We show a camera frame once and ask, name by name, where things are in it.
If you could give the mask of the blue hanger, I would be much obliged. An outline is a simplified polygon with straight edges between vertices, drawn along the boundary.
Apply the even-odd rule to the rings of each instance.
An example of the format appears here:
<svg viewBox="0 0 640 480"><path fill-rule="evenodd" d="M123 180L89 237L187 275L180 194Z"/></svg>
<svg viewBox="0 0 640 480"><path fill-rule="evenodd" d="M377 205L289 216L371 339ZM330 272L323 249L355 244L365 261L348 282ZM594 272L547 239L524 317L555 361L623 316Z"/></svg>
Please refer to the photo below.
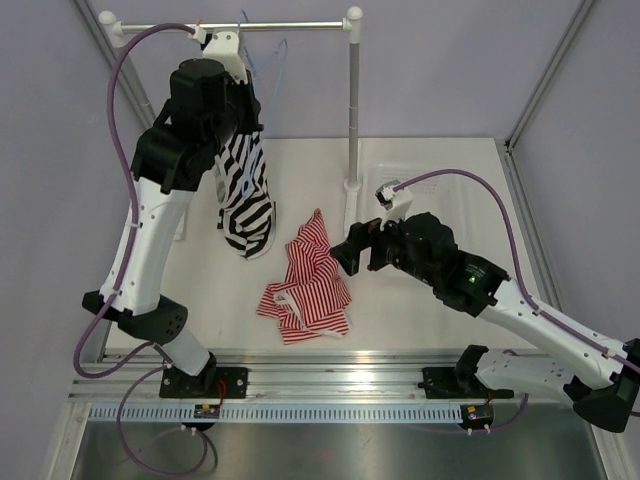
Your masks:
<svg viewBox="0 0 640 480"><path fill-rule="evenodd" d="M261 114L263 115L263 130L247 135L244 140L245 146L241 149L241 158L244 160L244 164L240 177L240 193L243 199L248 199L257 190L263 188L264 180L261 180L261 170L265 163L264 143L274 136L275 114L278 109L280 85L286 69L288 41L286 38L281 38L271 54L257 62L245 44L244 34L241 31L238 31L238 34L243 48L244 60L249 65L254 84L259 88L256 97L261 99L264 94L264 99L266 99L266 95L269 95L266 112Z"/></svg>

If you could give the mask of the red white striped tank top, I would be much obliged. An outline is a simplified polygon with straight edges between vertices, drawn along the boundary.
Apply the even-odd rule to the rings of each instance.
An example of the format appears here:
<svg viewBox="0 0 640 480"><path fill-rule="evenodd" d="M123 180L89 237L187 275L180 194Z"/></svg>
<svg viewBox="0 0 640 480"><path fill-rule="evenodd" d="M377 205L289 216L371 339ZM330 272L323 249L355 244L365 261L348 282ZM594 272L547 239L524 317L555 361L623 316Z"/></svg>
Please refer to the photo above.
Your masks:
<svg viewBox="0 0 640 480"><path fill-rule="evenodd" d="M352 297L330 255L322 211L317 209L285 245L284 280L270 283L256 313L278 322L286 345L329 337L341 339L351 330L346 308Z"/></svg>

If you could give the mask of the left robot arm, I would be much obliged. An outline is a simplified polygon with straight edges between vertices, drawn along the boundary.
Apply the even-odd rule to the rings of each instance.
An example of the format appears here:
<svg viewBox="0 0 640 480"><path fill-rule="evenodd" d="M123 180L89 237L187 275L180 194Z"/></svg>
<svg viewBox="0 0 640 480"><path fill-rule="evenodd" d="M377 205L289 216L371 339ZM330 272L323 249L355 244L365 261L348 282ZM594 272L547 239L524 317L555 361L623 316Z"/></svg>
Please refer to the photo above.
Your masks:
<svg viewBox="0 0 640 480"><path fill-rule="evenodd" d="M161 348L171 363L161 397L203 398L216 390L217 360L187 329L187 308L161 294L162 277L202 176L231 138L261 130L260 104L248 69L229 70L213 59L182 62L169 85L169 99L136 144L136 198L114 271L84 294L82 306Z"/></svg>

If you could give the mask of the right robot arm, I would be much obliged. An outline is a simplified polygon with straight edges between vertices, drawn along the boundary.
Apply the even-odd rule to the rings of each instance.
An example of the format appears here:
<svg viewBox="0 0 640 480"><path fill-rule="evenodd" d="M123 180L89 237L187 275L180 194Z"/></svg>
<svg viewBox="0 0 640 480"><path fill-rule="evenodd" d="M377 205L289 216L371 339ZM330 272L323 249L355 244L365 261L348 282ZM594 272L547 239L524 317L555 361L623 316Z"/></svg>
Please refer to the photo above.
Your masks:
<svg viewBox="0 0 640 480"><path fill-rule="evenodd" d="M542 351L510 356L470 345L454 368L456 389L466 396L510 390L566 404L583 420L625 431L639 394L639 342L609 338L550 305L527 297L518 282L489 260L458 248L452 230L430 213L406 220L374 219L350 227L331 247L345 273L392 266L431 287L445 306L498 325Z"/></svg>

